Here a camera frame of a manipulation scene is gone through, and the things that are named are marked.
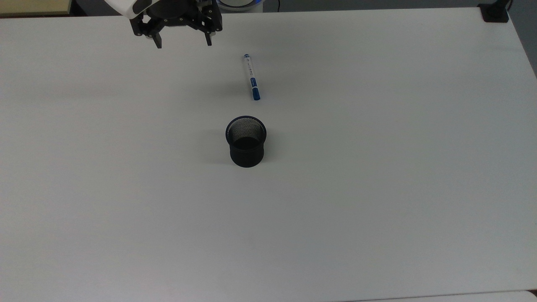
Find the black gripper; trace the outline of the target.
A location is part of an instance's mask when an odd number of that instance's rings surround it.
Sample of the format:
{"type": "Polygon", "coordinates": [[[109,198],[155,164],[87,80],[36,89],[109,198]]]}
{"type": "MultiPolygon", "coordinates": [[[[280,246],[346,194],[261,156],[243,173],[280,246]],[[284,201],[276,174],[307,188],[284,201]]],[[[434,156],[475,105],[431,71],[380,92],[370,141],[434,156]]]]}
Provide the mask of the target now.
{"type": "Polygon", "coordinates": [[[149,36],[158,49],[163,27],[188,26],[203,32],[208,46],[214,33],[223,29],[216,0],[136,0],[129,17],[135,36],[149,36]]]}

